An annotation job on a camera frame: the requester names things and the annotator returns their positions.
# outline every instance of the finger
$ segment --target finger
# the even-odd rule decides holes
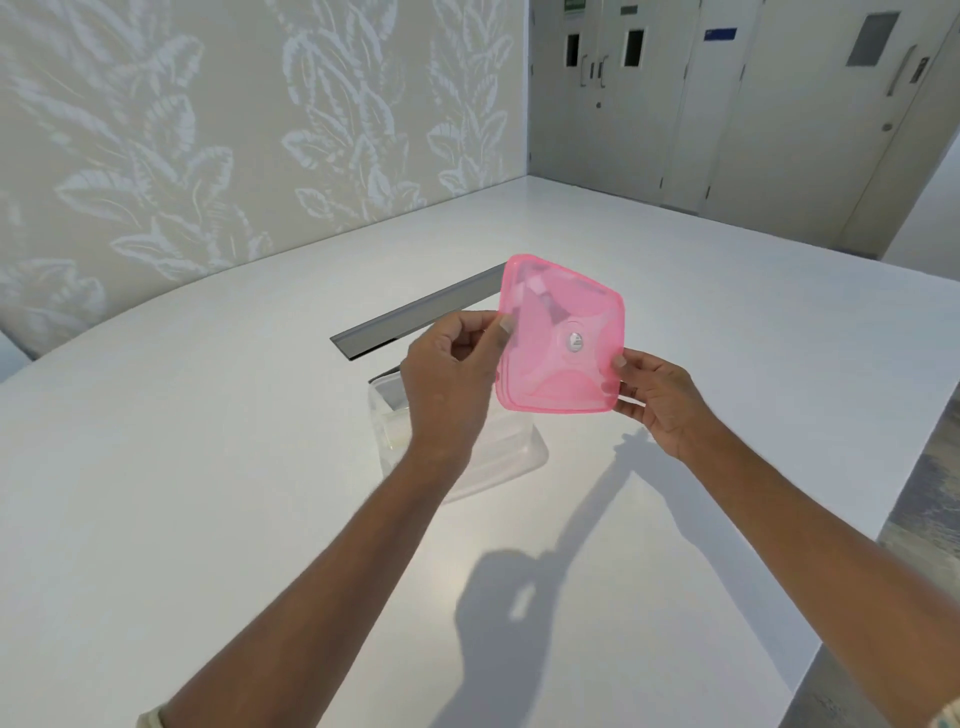
[[[450,353],[457,361],[464,361],[473,352],[473,347],[469,344],[454,344]]]
[[[510,335],[514,332],[514,325],[513,316],[497,316],[484,331],[467,361],[484,375],[493,376],[496,373],[496,365],[500,363],[500,356],[503,355],[503,350],[507,348],[507,342],[510,341]]]
[[[423,336],[450,353],[454,343],[468,343],[472,332],[489,327],[495,318],[496,311],[453,311],[438,319]]]
[[[619,412],[621,415],[626,415],[631,420],[636,420],[643,425],[643,415],[646,413],[647,408],[634,401],[617,400],[613,404],[613,411]]]
[[[623,356],[614,357],[611,364],[620,380],[633,388],[634,393],[627,396],[634,400],[647,401],[647,395],[656,389],[657,377],[660,375],[628,364]]]
[[[636,390],[636,387],[625,381],[620,382],[620,397],[629,397],[631,400],[646,402],[646,398]]]
[[[627,360],[628,364],[649,372],[655,372],[664,366],[672,366],[666,359],[653,356],[651,353],[638,352],[636,349],[624,349],[623,358]]]

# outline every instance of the hand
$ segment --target hand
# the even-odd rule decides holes
[[[513,328],[513,318],[496,311],[458,311],[410,345],[400,375],[410,401],[412,456],[444,466],[454,479],[464,471]]]
[[[684,460],[693,433],[720,424],[683,367],[633,349],[612,364],[621,379],[613,409],[650,430],[668,455]]]

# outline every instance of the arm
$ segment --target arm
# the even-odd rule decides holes
[[[315,726],[487,417],[511,321],[441,319],[400,367],[413,437],[333,543],[161,711],[165,728]]]
[[[632,350],[614,367],[617,411],[690,468],[893,725],[926,725],[960,697],[960,609],[949,597],[747,447],[686,371]]]

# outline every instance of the person's left hand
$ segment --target person's left hand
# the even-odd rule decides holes
[[[410,401],[408,453],[456,479],[487,420],[500,355],[514,320],[496,311],[458,311],[410,345],[400,375]]]

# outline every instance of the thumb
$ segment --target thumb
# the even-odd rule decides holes
[[[480,341],[467,357],[467,361],[487,376],[496,373],[496,365],[500,363],[500,356],[507,348],[507,342],[514,332],[516,324],[514,317],[509,315],[497,316],[480,337]]]

